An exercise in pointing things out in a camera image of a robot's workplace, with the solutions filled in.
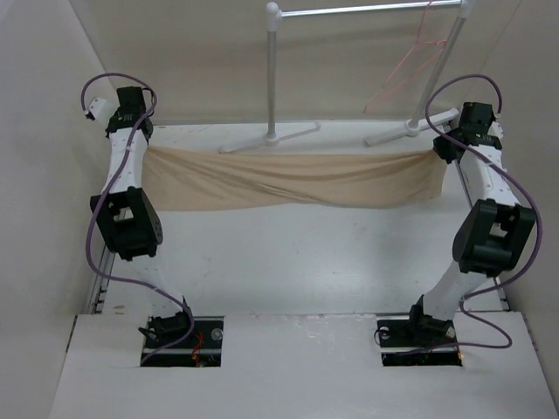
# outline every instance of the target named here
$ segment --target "rectangular opening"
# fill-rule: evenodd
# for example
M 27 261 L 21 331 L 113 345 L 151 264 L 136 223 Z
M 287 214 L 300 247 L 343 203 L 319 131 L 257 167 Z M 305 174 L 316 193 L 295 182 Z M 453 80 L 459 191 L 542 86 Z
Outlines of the rectangular opening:
M 181 332 L 171 333 L 164 342 L 146 339 L 141 357 L 151 354 L 167 342 L 181 337 Z M 224 338 L 223 317 L 196 317 L 190 336 L 183 342 L 163 349 L 149 357 L 142 367 L 221 367 L 221 347 Z
M 462 367 L 460 354 L 456 351 L 413 355 L 382 354 L 382 360 L 384 367 L 436 367 L 441 365 Z
M 430 348 L 456 342 L 456 336 L 449 338 L 431 333 L 414 333 L 410 330 L 407 316 L 397 318 L 378 318 L 375 339 L 382 349 L 381 360 L 384 367 L 462 367 L 462 357 L 457 348 L 448 347 L 425 351 L 418 354 L 405 354 L 414 348 Z

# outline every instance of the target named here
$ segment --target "black mount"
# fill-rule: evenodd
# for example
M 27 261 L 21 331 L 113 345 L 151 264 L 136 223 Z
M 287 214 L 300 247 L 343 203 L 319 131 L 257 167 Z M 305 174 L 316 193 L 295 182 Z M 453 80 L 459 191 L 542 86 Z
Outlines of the black mount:
M 119 129 L 131 128 L 146 113 L 146 101 L 143 98 L 141 87 L 121 87 L 116 89 L 119 97 L 119 107 L 108 122 L 107 137 L 111 133 L 116 133 Z M 146 118 L 139 126 L 139 129 L 149 142 L 151 134 L 154 132 L 154 125 L 149 118 Z
M 495 120 L 491 105 L 466 102 L 462 108 L 458 127 L 446 134 L 466 146 L 492 146 L 501 150 L 502 145 L 499 138 L 488 134 L 489 128 Z M 433 149 L 448 164 L 457 159 L 460 160 L 464 154 L 464 149 L 455 146 L 443 137 L 433 140 Z
M 154 317 L 149 320 L 148 327 L 138 330 L 146 337 L 146 347 L 157 348 L 177 340 L 190 328 L 189 315 L 185 311 L 171 317 Z
M 91 211 L 100 198 L 101 195 L 91 197 Z M 129 209 L 132 217 L 116 219 L 123 209 Z M 124 260 L 143 255 L 153 257 L 157 245 L 163 242 L 161 221 L 142 188 L 109 194 L 101 206 L 97 225 L 107 248 Z
M 454 238 L 452 257 L 464 273 L 497 277 L 516 266 L 534 224 L 531 208 L 478 200 Z M 495 226 L 501 234 L 496 234 Z
M 411 307 L 408 319 L 380 319 L 376 324 L 382 348 L 434 347 L 456 341 L 454 324 L 450 320 L 424 315 L 423 296 Z

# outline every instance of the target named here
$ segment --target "horizontal bar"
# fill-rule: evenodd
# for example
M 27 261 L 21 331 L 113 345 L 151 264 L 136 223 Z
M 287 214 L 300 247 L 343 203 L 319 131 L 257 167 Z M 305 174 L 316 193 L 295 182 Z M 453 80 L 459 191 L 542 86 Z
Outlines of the horizontal bar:
M 429 6 L 429 9 L 454 9 L 461 5 L 461 0 L 438 0 Z M 295 10 L 282 11 L 281 17 L 301 17 L 317 15 L 334 15 L 338 13 L 361 13 L 364 11 L 397 11 L 397 10 L 423 10 L 429 2 L 376 4 L 372 6 L 338 7 L 334 9 Z
M 157 355 L 190 355 L 192 354 L 192 349 L 181 349 L 181 348 L 171 348 L 171 349 L 148 349 L 144 347 L 142 353 L 143 354 L 151 354 L 152 352 L 157 351 Z M 196 353 L 198 355 L 221 355 L 221 349 L 197 349 Z
M 419 348 L 419 347 L 381 347 L 380 352 L 381 352 L 381 354 L 399 354 L 401 352 L 411 352 L 411 351 L 415 351 L 417 349 L 421 349 L 421 348 Z M 458 352 L 458 350 L 457 350 L 456 347 L 437 347 L 437 348 L 431 349 L 429 352 Z

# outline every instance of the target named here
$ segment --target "white wall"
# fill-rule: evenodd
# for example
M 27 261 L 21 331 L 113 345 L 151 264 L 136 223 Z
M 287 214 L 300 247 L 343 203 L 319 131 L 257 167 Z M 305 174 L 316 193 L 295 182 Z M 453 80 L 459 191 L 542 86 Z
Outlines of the white wall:
M 503 90 L 501 123 L 504 161 L 532 193 L 542 211 L 544 239 L 540 257 L 527 276 L 507 291 L 512 307 L 528 318 L 545 375 L 559 403 L 559 2 L 527 0 L 494 49 L 483 73 Z M 480 82 L 470 100 L 494 100 Z
M 157 91 L 158 121 L 266 117 L 268 0 L 71 1 L 103 65 L 149 80 Z M 483 66 L 519 1 L 478 1 L 444 77 Z M 396 1 L 278 0 L 284 10 L 364 3 Z M 278 116 L 364 118 L 366 101 L 415 41 L 421 13 L 283 21 L 278 32 Z M 430 11 L 424 39 L 446 37 L 456 15 L 456 10 Z M 393 86 L 432 53 L 432 48 L 419 48 Z M 427 77 L 428 72 L 422 73 L 371 116 L 408 117 Z M 446 104 L 461 99 L 466 90 L 458 87 L 444 98 Z
M 108 147 L 80 111 L 81 86 L 102 69 L 70 4 L 10 3 L 0 1 L 0 417 L 35 419 L 48 416 L 92 277 L 88 198 Z

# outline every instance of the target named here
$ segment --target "vertical pole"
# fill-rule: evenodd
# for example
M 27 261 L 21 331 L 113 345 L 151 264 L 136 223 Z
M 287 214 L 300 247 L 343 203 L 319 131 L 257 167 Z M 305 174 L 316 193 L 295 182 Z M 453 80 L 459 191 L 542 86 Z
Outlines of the vertical pole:
M 280 7 L 270 2 L 266 5 L 268 23 L 268 60 L 267 60 L 267 95 L 268 95 L 268 132 L 265 139 L 273 143 L 278 138 L 276 134 L 276 55 L 278 53 L 278 22 L 281 20 Z
M 433 69 L 433 73 L 427 82 L 427 86 L 425 86 L 425 90 L 421 95 L 421 99 L 418 102 L 418 107 L 416 107 L 416 111 L 413 113 L 411 120 L 406 123 L 406 126 L 410 132 L 418 132 L 419 128 L 419 120 L 423 119 L 425 113 L 425 106 L 427 105 L 427 101 L 433 95 L 435 91 L 435 87 L 437 86 L 438 79 L 442 74 L 443 70 L 445 69 L 446 62 L 452 53 L 452 48 L 456 44 L 460 32 L 462 31 L 462 26 L 466 22 L 466 19 L 470 16 L 472 12 L 473 4 L 475 0 L 462 0 L 462 4 L 460 5 L 460 10 L 458 17 L 454 21 L 454 25 L 452 26 L 451 33 L 448 35 L 448 39 L 445 43 L 445 48 L 443 48 L 443 52 L 440 54 L 438 58 L 437 64 Z
M 266 138 L 273 139 L 276 137 L 276 55 L 277 40 L 276 31 L 268 31 L 268 132 Z

